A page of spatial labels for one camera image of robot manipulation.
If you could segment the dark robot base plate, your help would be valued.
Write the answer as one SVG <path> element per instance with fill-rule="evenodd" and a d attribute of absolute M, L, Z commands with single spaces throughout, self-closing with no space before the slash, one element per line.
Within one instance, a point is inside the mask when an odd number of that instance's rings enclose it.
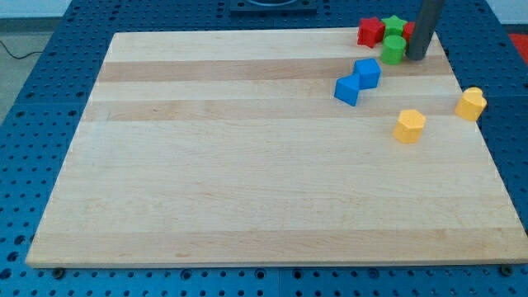
<path fill-rule="evenodd" d="M 231 14 L 316 12 L 317 0 L 229 0 Z"/>

